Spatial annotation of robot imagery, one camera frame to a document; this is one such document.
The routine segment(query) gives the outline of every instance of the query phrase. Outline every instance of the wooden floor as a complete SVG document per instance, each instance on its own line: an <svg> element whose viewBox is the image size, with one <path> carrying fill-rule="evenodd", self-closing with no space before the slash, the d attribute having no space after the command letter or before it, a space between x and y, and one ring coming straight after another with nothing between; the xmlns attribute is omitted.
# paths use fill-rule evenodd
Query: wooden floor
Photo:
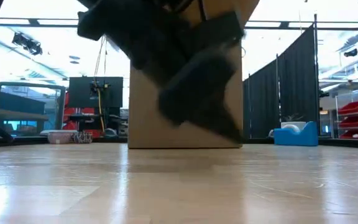
<svg viewBox="0 0 358 224"><path fill-rule="evenodd" d="M358 223L358 149L0 148L0 223Z"/></svg>

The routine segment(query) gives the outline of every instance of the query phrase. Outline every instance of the black panel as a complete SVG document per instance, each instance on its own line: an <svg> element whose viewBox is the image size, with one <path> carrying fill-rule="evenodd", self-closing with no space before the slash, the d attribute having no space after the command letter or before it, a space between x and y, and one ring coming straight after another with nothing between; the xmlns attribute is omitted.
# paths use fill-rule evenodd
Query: black panel
<svg viewBox="0 0 358 224"><path fill-rule="evenodd" d="M99 108L98 94L91 90L94 77L71 77L70 78L70 100L68 106L71 108ZM122 107L122 77L96 77L96 83L101 86L110 85L105 93L101 93L103 99L102 107Z"/></svg>
<svg viewBox="0 0 358 224"><path fill-rule="evenodd" d="M250 122L250 96L249 96L249 79L246 79L242 82L242 99L243 99L243 119L242 119L242 131L244 139L249 139L251 137L251 122Z"/></svg>
<svg viewBox="0 0 358 224"><path fill-rule="evenodd" d="M314 61L314 29L309 27L278 58L282 118L319 121L318 77Z"/></svg>
<svg viewBox="0 0 358 224"><path fill-rule="evenodd" d="M249 77L251 138L266 138L280 126L277 83L276 60Z"/></svg>

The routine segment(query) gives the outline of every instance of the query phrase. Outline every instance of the red storage bin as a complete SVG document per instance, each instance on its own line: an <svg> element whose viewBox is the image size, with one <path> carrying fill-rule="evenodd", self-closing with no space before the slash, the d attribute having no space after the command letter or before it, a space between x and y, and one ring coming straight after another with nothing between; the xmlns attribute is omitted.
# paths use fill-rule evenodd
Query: red storage bin
<svg viewBox="0 0 358 224"><path fill-rule="evenodd" d="M353 135L358 134L358 130L350 130L346 131L345 134L341 135L339 138L341 139L358 139L354 138Z"/></svg>
<svg viewBox="0 0 358 224"><path fill-rule="evenodd" d="M358 101L347 104L338 110L338 114L349 114L358 112Z"/></svg>
<svg viewBox="0 0 358 224"><path fill-rule="evenodd" d="M351 128L358 127L358 116L347 117L341 123L339 123L340 128Z"/></svg>

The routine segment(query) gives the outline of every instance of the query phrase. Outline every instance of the blue container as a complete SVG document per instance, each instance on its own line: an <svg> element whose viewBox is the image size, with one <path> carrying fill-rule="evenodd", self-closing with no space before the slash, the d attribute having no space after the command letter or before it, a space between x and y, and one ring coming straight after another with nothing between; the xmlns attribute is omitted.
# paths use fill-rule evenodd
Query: blue container
<svg viewBox="0 0 358 224"><path fill-rule="evenodd" d="M296 133L290 128L274 129L274 144L281 146L318 146L317 125L308 122L305 128Z"/></svg>

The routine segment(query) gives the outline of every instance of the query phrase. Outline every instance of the wire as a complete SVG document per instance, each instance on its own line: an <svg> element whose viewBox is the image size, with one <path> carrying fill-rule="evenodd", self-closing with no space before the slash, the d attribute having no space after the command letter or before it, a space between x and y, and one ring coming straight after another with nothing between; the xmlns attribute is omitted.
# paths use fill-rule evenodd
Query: wire
<svg viewBox="0 0 358 224"><path fill-rule="evenodd" d="M186 10L191 5L191 3L193 3L193 1L194 0L184 0L184 3L180 4L180 6L176 9L174 9L173 11L175 13L181 13L184 10Z"/></svg>
<svg viewBox="0 0 358 224"><path fill-rule="evenodd" d="M246 49L245 49L243 46L241 46L241 51L244 53L244 54L241 54L241 58L246 57L247 51L246 51Z"/></svg>
<svg viewBox="0 0 358 224"><path fill-rule="evenodd" d="M200 9L200 16L202 21L206 21L206 13L204 8L204 1L198 0L198 8Z"/></svg>
<svg viewBox="0 0 358 224"><path fill-rule="evenodd" d="M102 54L102 48L103 48L104 40L105 40L105 36L102 36L101 46L100 46L98 59L96 61L96 67L95 67L94 76L93 76L93 85L95 86L96 91L98 92L99 115L100 115L100 123L102 125L102 132L104 132L104 121L103 121L102 107L101 107L101 94L100 94L100 89L98 88L98 85L97 85L96 75L98 74L98 70L99 70L99 63L100 63L100 57L101 57L101 54Z"/></svg>

